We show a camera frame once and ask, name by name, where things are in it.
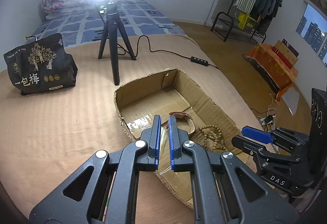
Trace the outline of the dark hanging clothes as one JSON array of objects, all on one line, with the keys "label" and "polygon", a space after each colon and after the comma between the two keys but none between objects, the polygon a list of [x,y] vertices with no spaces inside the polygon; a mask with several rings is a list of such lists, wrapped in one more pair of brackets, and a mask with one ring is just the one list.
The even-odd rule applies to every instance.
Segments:
[{"label": "dark hanging clothes", "polygon": [[283,0],[256,0],[251,10],[251,18],[258,21],[256,30],[265,35],[270,23],[276,17]]}]

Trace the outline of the folded floral quilt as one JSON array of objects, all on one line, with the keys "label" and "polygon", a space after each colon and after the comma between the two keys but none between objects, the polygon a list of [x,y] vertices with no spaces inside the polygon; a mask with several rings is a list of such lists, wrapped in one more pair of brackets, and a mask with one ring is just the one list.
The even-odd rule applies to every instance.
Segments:
[{"label": "folded floral quilt", "polygon": [[41,0],[42,10],[49,15],[65,15],[93,7],[90,0]]}]

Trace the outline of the window with city view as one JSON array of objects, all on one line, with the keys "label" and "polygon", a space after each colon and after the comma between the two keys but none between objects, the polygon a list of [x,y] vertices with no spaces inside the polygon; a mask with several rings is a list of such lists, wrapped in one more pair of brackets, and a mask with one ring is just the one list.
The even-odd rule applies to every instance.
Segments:
[{"label": "window with city view", "polygon": [[306,4],[296,33],[301,36],[326,66],[326,19],[309,4]]}]

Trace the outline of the yellow black box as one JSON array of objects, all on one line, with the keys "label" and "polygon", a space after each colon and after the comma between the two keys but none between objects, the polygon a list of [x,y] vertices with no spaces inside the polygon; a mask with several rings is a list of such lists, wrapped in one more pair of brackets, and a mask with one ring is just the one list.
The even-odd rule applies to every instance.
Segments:
[{"label": "yellow black box", "polygon": [[240,12],[238,15],[238,28],[240,29],[254,29],[257,21],[246,13]]}]

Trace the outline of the black tripod stand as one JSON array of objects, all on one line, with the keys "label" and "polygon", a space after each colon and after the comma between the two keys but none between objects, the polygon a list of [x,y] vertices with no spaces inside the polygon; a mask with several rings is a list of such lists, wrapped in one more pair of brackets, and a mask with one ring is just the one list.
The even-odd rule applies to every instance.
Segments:
[{"label": "black tripod stand", "polygon": [[105,6],[105,8],[106,8],[106,12],[105,12],[106,19],[104,20],[104,28],[100,41],[98,59],[102,59],[105,50],[105,44],[108,39],[113,80],[114,80],[114,84],[118,86],[120,84],[119,59],[118,59],[118,46],[119,46],[118,32],[120,32],[120,35],[127,48],[127,52],[128,54],[130,54],[130,57],[133,61],[136,60],[136,55],[134,54],[134,51],[130,44],[126,29],[120,18],[120,14],[118,12],[116,3],[109,2]]}]

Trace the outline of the orange cloth covered box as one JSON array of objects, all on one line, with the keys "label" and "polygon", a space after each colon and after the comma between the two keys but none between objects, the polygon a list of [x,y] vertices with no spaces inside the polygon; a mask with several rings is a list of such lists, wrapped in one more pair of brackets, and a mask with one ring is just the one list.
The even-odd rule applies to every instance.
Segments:
[{"label": "orange cloth covered box", "polygon": [[282,95],[294,86],[298,71],[295,67],[289,68],[284,59],[273,51],[274,48],[269,44],[258,43],[244,55],[244,58],[268,77],[268,81],[276,91],[275,101],[279,104]]}]

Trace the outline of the brown leather watch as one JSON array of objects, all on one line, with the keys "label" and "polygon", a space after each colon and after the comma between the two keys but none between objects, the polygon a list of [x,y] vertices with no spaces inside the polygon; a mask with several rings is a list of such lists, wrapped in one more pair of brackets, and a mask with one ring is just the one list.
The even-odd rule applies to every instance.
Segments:
[{"label": "brown leather watch", "polygon": [[171,111],[169,112],[170,116],[174,116],[176,119],[176,122],[179,124],[182,124],[182,126],[185,128],[186,125],[188,125],[188,135],[192,135],[196,131],[196,126],[193,121],[193,118],[184,111]]}]

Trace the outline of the black clothes rack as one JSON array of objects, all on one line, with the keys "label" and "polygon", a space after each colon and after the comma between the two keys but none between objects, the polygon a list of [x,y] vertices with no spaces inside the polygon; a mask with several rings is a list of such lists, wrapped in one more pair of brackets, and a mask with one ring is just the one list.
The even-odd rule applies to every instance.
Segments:
[{"label": "black clothes rack", "polygon": [[283,0],[231,0],[228,10],[216,14],[211,32],[228,39],[265,41],[267,29],[282,7]]}]

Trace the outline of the floor power strip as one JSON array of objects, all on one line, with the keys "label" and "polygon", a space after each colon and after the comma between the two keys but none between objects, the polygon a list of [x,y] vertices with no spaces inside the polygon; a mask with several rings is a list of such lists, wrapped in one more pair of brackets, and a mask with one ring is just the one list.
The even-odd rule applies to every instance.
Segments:
[{"label": "floor power strip", "polygon": [[268,114],[266,117],[257,117],[257,121],[262,127],[267,129],[274,129],[275,127],[275,114]]}]

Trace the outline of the black snack bag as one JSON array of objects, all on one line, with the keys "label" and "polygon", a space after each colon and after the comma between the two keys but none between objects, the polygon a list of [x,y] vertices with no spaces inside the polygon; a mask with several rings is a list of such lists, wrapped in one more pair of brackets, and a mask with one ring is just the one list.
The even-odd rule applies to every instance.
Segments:
[{"label": "black snack bag", "polygon": [[23,96],[76,85],[78,68],[65,52],[60,33],[16,47],[3,57],[12,84]]}]

